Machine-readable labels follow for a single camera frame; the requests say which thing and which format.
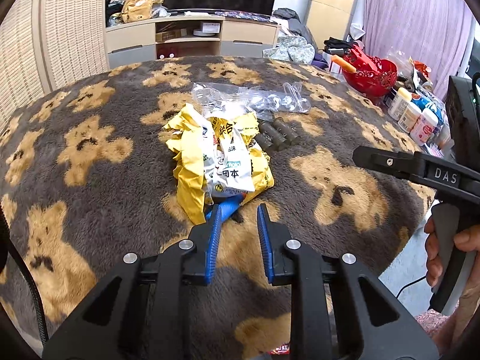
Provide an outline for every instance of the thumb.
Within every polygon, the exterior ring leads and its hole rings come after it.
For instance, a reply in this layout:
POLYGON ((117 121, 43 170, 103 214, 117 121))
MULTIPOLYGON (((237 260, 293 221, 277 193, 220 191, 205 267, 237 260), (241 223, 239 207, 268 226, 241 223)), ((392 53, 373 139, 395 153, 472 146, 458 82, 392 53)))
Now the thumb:
POLYGON ((456 234, 454 242, 461 251, 480 251, 480 226, 475 225, 456 234))

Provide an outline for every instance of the silver screw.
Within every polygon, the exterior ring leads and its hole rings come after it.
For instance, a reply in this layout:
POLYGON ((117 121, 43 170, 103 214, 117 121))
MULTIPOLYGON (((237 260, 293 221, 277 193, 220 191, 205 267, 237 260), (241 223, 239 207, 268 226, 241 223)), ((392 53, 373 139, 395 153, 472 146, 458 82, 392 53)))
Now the silver screw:
POLYGON ((296 239, 289 239, 287 242, 286 242, 286 247, 288 247, 289 249, 298 249, 300 246, 302 246, 302 244, 300 243, 300 241, 297 241, 296 239))
POLYGON ((137 261, 137 255, 135 253, 127 253, 123 256, 123 262, 127 264, 132 264, 137 261))
POLYGON ((345 253, 343 256, 342 256, 342 260, 344 263, 347 263, 347 264, 353 264, 354 262, 357 261, 357 257, 355 257, 353 254, 351 253, 345 253))
POLYGON ((187 251, 188 249, 194 247, 194 243, 189 239, 182 239, 182 241, 178 243, 178 246, 180 247, 180 249, 184 249, 187 251))

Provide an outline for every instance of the white bottle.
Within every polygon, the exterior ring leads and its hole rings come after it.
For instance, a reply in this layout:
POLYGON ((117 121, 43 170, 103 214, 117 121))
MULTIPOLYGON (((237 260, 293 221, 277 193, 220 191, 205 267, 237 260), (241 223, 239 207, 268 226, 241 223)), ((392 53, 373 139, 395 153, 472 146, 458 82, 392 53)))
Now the white bottle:
POLYGON ((412 131, 410 132, 410 137, 412 137, 417 145, 423 146, 431 133, 434 132, 434 128, 437 124, 437 115, 435 115, 430 109, 426 108, 422 111, 415 126, 413 126, 412 131))
POLYGON ((412 131, 413 126, 421 114, 422 110, 415 103, 409 102, 409 105, 406 107, 405 111, 403 111, 402 116, 400 116, 398 126, 404 132, 408 133, 412 131))
POLYGON ((411 101, 412 94, 405 88, 399 88, 397 95, 390 104, 390 108, 388 108, 388 115, 398 121, 411 101))

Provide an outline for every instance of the purple curtain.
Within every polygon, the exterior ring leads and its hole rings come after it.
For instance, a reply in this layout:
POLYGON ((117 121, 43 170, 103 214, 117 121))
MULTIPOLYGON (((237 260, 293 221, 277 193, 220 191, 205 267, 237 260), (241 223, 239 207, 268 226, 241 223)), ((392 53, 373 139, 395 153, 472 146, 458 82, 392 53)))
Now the purple curtain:
POLYGON ((431 67, 435 95, 462 62, 472 22, 464 0, 366 0, 365 50, 384 58, 390 47, 431 67))

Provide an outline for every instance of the wooden tv cabinet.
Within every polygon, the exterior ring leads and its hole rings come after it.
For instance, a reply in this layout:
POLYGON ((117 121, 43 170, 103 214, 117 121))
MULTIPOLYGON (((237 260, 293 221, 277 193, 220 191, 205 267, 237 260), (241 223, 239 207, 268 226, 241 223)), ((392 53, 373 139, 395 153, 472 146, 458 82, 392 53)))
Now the wooden tv cabinet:
POLYGON ((106 52, 110 69, 134 62, 168 56, 263 57, 263 50, 277 44, 279 26, 217 15, 169 16, 106 28, 106 52), (156 42, 155 34, 166 24, 176 28, 200 26, 200 21, 220 23, 220 33, 211 37, 188 35, 156 42))

